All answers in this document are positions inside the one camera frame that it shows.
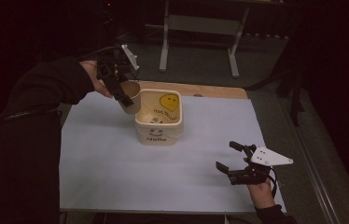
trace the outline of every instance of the yellow container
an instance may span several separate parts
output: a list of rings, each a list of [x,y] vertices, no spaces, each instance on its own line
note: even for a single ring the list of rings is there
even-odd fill
[[[135,124],[143,145],[173,145],[184,130],[180,93],[142,89],[141,108],[135,116]]]

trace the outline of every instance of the dark background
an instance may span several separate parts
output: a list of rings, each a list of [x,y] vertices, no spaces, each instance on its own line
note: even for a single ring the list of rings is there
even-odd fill
[[[71,35],[72,27],[69,27],[68,16],[63,13],[64,2],[14,3],[0,0],[0,112],[21,74],[42,60],[76,53],[74,48],[77,43]],[[121,4],[117,5],[120,10],[113,9],[113,15],[136,33],[143,33],[141,27],[145,23],[162,24],[163,1],[122,1]],[[257,14],[250,15],[251,22],[245,30],[251,34],[291,36],[280,61],[286,62],[294,55],[301,55],[298,60],[307,66],[302,86],[310,93],[349,173],[349,1],[319,1],[308,6],[312,8],[303,10],[301,14],[279,7],[267,10],[258,6],[260,15],[265,15],[265,18],[259,17],[257,10]],[[192,8],[193,12],[211,14],[209,16],[226,10],[221,8],[212,14],[209,10],[197,11],[195,8]],[[190,11],[182,4],[174,5],[174,9]],[[230,17],[237,15],[233,10],[234,7],[228,9]],[[277,15],[286,15],[281,21],[273,21],[267,12],[276,18]],[[289,16],[295,19],[286,20]],[[277,25],[284,21],[287,26]]]

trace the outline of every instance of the black sleeve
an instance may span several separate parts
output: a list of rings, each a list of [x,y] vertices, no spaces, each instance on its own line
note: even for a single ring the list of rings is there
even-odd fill
[[[3,116],[77,104],[90,91],[74,58],[40,64],[15,86]],[[0,223],[59,223],[61,129],[55,111],[0,123]]]
[[[42,63],[17,83],[3,116],[53,108],[59,103],[76,105],[90,91],[93,91],[91,79],[76,59]]]
[[[286,217],[281,209],[282,206],[277,204],[269,208],[256,208],[256,211],[263,224],[297,224],[294,217]]]

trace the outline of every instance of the white triangular marker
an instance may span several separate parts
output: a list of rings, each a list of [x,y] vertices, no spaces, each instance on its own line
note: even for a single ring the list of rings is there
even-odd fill
[[[253,163],[274,166],[274,165],[286,165],[292,164],[293,160],[290,158],[284,157],[279,153],[276,153],[266,147],[257,147],[253,156],[251,157]]]
[[[121,45],[122,49],[124,50],[126,56],[128,57],[129,61],[131,62],[134,70],[139,69],[139,65],[137,65],[136,58],[137,56],[132,54],[131,51],[128,49],[128,45]]]

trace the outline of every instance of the hand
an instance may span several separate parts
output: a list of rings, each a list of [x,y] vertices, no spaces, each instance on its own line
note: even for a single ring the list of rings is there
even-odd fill
[[[105,97],[113,98],[113,96],[110,94],[110,92],[105,87],[105,85],[102,84],[97,78],[97,62],[96,61],[83,61],[83,62],[80,62],[79,64],[81,64],[81,66],[88,73],[88,76],[90,76],[90,79],[92,81],[92,84],[93,84],[95,91],[101,93]]]
[[[267,178],[265,183],[257,185],[247,185],[250,192],[251,200],[256,208],[268,208],[275,206],[271,192],[271,180]]]

